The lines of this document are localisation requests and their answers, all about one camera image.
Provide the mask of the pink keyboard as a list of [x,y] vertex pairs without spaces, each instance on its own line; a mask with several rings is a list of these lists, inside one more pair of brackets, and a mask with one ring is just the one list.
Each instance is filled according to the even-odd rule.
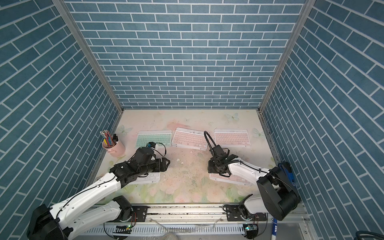
[[250,147],[251,142],[247,130],[215,129],[216,144],[222,147]]
[[224,182],[224,183],[241,185],[241,186],[252,185],[251,182],[234,175],[231,175],[230,177],[227,178],[227,177],[220,176],[219,174],[210,174],[209,177],[211,180],[218,181],[218,182]]
[[205,151],[208,147],[203,131],[176,128],[172,142],[173,147]]

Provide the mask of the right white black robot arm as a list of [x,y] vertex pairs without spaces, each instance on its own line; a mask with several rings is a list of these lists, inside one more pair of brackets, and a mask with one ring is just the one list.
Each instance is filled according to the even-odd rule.
[[300,203],[297,189],[283,170],[265,169],[246,163],[240,157],[225,152],[221,146],[210,147],[208,172],[222,177],[237,176],[256,185],[260,196],[248,195],[239,202],[238,211],[245,220],[258,213],[268,213],[282,221]]

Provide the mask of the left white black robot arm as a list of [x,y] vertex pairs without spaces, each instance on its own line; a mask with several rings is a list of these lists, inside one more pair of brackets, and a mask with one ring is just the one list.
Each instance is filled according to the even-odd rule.
[[113,198],[96,209],[105,197],[149,173],[165,172],[170,160],[157,157],[157,150],[140,147],[133,156],[115,164],[107,174],[79,193],[50,207],[37,207],[31,216],[27,237],[30,240],[72,240],[78,235],[109,221],[135,223],[137,214],[124,197]]

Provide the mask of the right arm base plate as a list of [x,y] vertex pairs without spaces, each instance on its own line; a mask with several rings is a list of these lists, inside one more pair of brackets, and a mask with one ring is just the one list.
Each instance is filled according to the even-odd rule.
[[266,213],[250,214],[245,207],[240,205],[223,205],[223,211],[226,214],[228,222],[240,221],[266,221],[268,219]]

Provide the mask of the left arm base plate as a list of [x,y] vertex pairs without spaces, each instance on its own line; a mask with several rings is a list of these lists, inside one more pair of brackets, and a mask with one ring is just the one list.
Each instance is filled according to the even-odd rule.
[[110,223],[143,223],[147,218],[148,209],[148,206],[133,206],[130,210],[122,211]]

